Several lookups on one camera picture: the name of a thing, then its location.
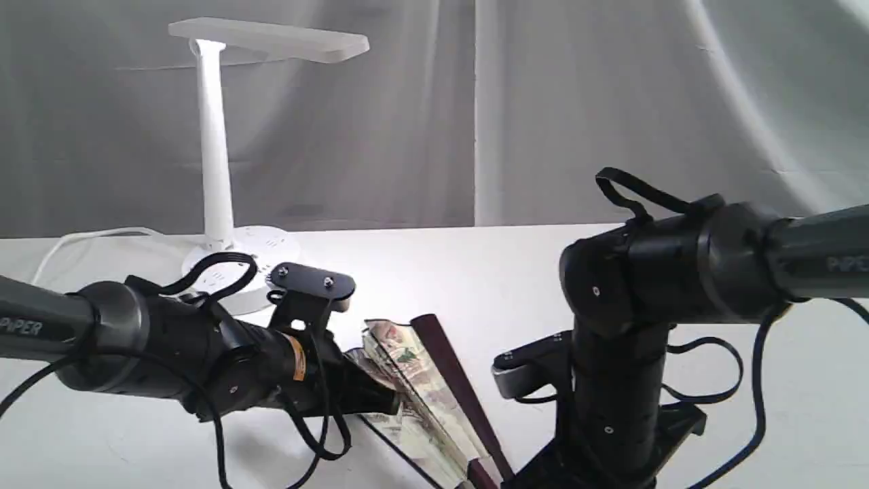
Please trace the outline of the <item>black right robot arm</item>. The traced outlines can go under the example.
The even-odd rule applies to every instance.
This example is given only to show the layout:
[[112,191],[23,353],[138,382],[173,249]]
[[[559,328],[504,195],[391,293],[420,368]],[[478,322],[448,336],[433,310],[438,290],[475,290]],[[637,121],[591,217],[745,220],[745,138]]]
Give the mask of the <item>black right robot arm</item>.
[[686,395],[664,383],[671,354],[723,338],[671,344],[679,325],[757,325],[755,428],[732,458],[694,483],[707,488],[754,453],[766,433],[764,343],[792,304],[825,298],[867,318],[867,207],[788,219],[713,195],[653,219],[630,202],[624,225],[568,245],[559,281],[573,326],[497,356],[505,399],[556,406],[555,434],[504,488],[654,488],[661,469],[707,424],[702,405],[739,390]]

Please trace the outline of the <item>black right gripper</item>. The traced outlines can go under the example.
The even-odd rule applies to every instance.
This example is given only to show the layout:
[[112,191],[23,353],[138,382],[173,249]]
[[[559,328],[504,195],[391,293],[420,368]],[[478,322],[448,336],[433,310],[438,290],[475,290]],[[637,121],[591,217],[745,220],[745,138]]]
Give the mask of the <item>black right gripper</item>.
[[652,488],[707,415],[694,403],[662,405],[671,326],[642,325],[605,338],[571,330],[558,374],[555,434],[505,488]]

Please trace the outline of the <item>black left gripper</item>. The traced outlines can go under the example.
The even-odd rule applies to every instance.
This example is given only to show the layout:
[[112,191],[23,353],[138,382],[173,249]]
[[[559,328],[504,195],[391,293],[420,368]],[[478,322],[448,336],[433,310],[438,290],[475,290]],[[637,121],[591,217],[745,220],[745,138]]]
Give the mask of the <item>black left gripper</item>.
[[302,418],[399,412],[397,390],[345,359],[329,331],[238,326],[241,342],[224,354],[224,414],[251,408]]

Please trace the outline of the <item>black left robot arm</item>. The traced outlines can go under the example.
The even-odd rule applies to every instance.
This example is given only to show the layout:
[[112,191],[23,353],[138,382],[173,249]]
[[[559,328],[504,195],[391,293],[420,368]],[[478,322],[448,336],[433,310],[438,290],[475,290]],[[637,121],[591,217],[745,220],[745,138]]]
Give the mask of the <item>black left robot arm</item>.
[[72,390],[177,400],[202,423],[213,420],[207,403],[172,369],[204,387],[220,416],[285,405],[304,418],[396,414],[400,405],[329,332],[311,340],[133,284],[61,294],[4,276],[2,357],[53,363],[75,354],[81,359],[57,372]]

